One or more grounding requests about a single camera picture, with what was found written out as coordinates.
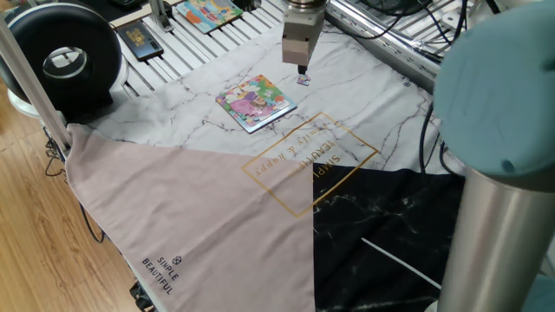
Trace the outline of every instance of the small book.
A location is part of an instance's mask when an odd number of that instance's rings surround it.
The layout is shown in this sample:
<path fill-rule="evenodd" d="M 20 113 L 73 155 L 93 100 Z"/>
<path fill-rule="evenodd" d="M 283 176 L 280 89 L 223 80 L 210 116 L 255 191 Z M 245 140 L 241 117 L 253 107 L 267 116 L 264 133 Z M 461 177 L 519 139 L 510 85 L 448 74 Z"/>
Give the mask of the small book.
<path fill-rule="evenodd" d="M 297 104 L 263 75 L 232 88 L 216 97 L 248 133 L 260 129 L 297 108 Z"/>
<path fill-rule="evenodd" d="M 176 9 L 204 34 L 243 14 L 243 11 L 231 0 L 188 0 L 178 4 Z"/>

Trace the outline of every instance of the white pole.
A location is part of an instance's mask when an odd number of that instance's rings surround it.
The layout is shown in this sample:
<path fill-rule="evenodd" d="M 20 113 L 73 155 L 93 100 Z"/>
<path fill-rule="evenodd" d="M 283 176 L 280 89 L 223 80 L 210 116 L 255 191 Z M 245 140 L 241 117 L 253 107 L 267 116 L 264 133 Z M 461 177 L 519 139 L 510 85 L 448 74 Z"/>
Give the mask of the white pole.
<path fill-rule="evenodd" d="M 56 113 L 52 102 L 46 95 L 41 82 L 33 72 L 33 69 L 27 62 L 16 38 L 11 34 L 8 25 L 3 18 L 0 18 L 0 55 L 8 64 L 17 82 L 21 85 L 23 92 L 29 98 L 29 101 L 35 106 L 36 111 L 41 115 L 42 121 L 52 133 L 54 140 L 62 151 L 66 151 L 71 146 L 71 137 L 68 130 L 63 125 L 60 117 Z"/>

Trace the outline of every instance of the white cable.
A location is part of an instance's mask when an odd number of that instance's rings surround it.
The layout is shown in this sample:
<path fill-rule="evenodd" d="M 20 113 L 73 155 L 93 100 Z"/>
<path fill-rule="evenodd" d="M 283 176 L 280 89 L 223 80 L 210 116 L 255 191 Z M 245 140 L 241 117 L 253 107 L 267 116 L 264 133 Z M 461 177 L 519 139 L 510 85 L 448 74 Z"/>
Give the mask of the white cable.
<path fill-rule="evenodd" d="M 383 250 L 382 248 L 378 247 L 375 244 L 372 244 L 371 242 L 369 242 L 367 239 L 365 239 L 364 237 L 362 238 L 362 241 L 366 244 L 369 244 L 370 246 L 374 247 L 376 250 L 380 251 L 382 254 L 392 258 L 393 260 L 395 260 L 396 262 L 400 263 L 402 266 L 404 266 L 405 268 L 413 271 L 414 273 L 416 273 L 416 275 L 422 277 L 424 280 L 426 280 L 428 283 L 431 283 L 432 285 L 434 285 L 435 287 L 437 287 L 437 289 L 441 290 L 441 285 L 439 285 L 438 283 L 434 282 L 434 280 L 432 280 L 431 278 L 425 276 L 422 272 L 420 272 L 419 270 L 411 267 L 410 265 L 408 265 L 408 263 L 402 261 L 401 259 L 399 259 L 398 257 L 393 256 L 392 254 L 388 253 L 387 251 Z"/>

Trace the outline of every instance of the marble pattern cloth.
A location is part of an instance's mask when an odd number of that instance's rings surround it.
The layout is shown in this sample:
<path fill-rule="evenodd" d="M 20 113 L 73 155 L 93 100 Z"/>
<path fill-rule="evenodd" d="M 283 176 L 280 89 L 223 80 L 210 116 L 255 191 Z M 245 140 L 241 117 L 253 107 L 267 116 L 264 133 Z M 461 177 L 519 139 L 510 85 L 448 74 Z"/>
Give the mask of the marble pattern cloth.
<path fill-rule="evenodd" d="M 281 62 L 280 38 L 281 29 L 272 29 L 160 91 L 114 104 L 113 111 L 87 126 L 111 140 L 254 156 L 315 114 L 325 112 L 379 150 L 365 168 L 419 170 L 418 139 L 430 94 L 328 23 L 310 62 L 310 86 L 298 85 L 297 67 Z M 215 98 L 256 75 L 266 76 L 298 108 L 248 134 Z M 437 124 L 428 128 L 428 151 Z M 437 156 L 430 161 L 428 172 L 444 172 Z M 447 161 L 460 170 L 456 161 L 449 157 Z"/>
<path fill-rule="evenodd" d="M 361 238 L 441 283 L 462 183 L 450 176 L 423 179 L 415 172 L 431 95 L 327 23 L 310 63 L 310 85 L 298 85 L 296 66 L 281 62 L 280 38 L 280 29 L 273 29 L 149 96 L 113 105 L 83 127 L 110 140 L 256 156 L 326 113 L 379 152 L 313 207 L 316 310 L 423 311 L 439 290 Z M 256 75 L 274 82 L 298 108 L 248 134 L 215 97 Z M 438 125 L 433 120 L 428 128 L 427 151 Z M 347 139 L 335 137 L 338 143 Z M 351 148 L 358 153 L 358 146 Z M 438 148 L 427 171 L 444 173 L 437 153 Z M 447 157 L 447 162 L 461 170 L 456 160 Z M 332 172 L 350 172 L 358 163 L 356 157 L 346 159 Z M 314 173 L 321 166 L 315 161 Z M 316 180 L 313 199 L 334 184 Z"/>

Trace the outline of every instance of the black marble cloth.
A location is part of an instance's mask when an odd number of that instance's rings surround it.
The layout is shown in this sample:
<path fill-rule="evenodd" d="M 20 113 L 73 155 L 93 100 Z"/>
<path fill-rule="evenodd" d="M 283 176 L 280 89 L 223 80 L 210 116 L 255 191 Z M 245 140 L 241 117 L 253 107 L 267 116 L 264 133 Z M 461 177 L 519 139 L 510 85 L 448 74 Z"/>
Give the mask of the black marble cloth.
<path fill-rule="evenodd" d="M 314 164 L 314 172 L 319 165 Z M 315 179 L 314 198 L 352 167 Z M 362 238 L 441 284 L 464 180 L 410 170 L 359 169 L 314 206 L 319 312 L 423 312 L 440 291 Z"/>

